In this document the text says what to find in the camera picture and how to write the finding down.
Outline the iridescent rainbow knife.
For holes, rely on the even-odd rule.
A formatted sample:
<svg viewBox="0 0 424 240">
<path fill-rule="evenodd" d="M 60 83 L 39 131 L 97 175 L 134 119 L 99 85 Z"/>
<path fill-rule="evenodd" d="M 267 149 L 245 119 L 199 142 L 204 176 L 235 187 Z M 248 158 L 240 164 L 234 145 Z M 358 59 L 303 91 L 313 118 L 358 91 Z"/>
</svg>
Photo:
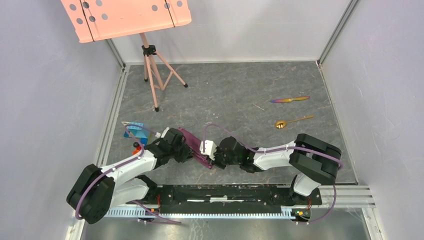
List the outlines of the iridescent rainbow knife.
<svg viewBox="0 0 424 240">
<path fill-rule="evenodd" d="M 310 96 L 301 96 L 301 97 L 291 97 L 291 98 L 281 98 L 281 99 L 272 99 L 270 103 L 290 103 L 294 101 L 304 101 L 308 100 Z"/>
</svg>

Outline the gold spoon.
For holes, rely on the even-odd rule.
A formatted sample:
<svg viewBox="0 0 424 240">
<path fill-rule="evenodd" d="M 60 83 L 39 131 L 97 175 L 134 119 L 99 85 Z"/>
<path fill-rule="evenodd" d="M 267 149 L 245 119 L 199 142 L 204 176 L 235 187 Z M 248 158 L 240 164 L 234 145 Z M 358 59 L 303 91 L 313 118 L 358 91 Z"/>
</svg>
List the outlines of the gold spoon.
<svg viewBox="0 0 424 240">
<path fill-rule="evenodd" d="M 279 120 L 279 121 L 276 121 L 275 122 L 274 127 L 277 128 L 277 129 L 282 129 L 282 128 L 285 128 L 287 126 L 287 124 L 289 124 L 289 123 L 294 123 L 294 122 L 298 122 L 298 121 L 302 121 L 302 120 L 307 120 L 307 119 L 311 119 L 311 118 L 314 118 L 314 117 L 315 117 L 314 115 L 308 115 L 308 116 L 304 116 L 304 117 L 301 117 L 301 118 L 298 118 L 298 119 L 289 120 L 289 121 Z"/>
</svg>

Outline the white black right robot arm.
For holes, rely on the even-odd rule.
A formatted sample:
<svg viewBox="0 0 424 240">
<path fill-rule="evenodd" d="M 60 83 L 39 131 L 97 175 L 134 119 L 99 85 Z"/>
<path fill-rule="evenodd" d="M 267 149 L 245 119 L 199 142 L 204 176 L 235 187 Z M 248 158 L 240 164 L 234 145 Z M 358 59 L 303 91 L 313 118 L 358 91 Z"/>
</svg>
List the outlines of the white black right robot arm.
<svg viewBox="0 0 424 240">
<path fill-rule="evenodd" d="M 334 185 L 338 171 L 344 166 L 338 147 L 305 133 L 275 147 L 248 147 L 233 136 L 219 144 L 204 140 L 199 150 L 213 166 L 221 169 L 230 165 L 237 165 L 248 173 L 279 167 L 297 169 L 299 174 L 288 191 L 289 199 L 295 204 L 302 204 L 319 186 Z"/>
</svg>

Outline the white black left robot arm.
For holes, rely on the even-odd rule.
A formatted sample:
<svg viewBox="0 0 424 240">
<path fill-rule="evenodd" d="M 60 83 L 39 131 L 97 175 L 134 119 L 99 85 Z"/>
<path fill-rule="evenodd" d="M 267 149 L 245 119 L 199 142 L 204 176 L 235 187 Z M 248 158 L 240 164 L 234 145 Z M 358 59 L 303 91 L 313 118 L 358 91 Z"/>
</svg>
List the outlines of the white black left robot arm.
<svg viewBox="0 0 424 240">
<path fill-rule="evenodd" d="M 111 209 L 142 200 L 153 203 L 158 185 L 145 173 L 174 159 L 184 163 L 193 157 L 194 136 L 182 128 L 166 128 L 152 143 L 140 144 L 140 150 L 117 163 L 86 166 L 66 197 L 78 220 L 97 223 Z"/>
</svg>

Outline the magenta satin napkin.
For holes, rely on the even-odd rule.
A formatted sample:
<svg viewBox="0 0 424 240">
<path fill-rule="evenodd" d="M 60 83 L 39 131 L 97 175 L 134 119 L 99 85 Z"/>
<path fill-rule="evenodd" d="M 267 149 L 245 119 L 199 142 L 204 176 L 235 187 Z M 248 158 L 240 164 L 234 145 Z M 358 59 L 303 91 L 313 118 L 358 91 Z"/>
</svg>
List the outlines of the magenta satin napkin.
<svg viewBox="0 0 424 240">
<path fill-rule="evenodd" d="M 201 140 L 182 127 L 179 127 L 178 130 L 183 133 L 185 137 L 185 143 L 192 151 L 192 154 L 191 154 L 192 157 L 204 167 L 208 169 L 212 169 L 213 165 L 208 162 L 206 157 L 201 155 L 201 152 L 200 152 Z"/>
</svg>

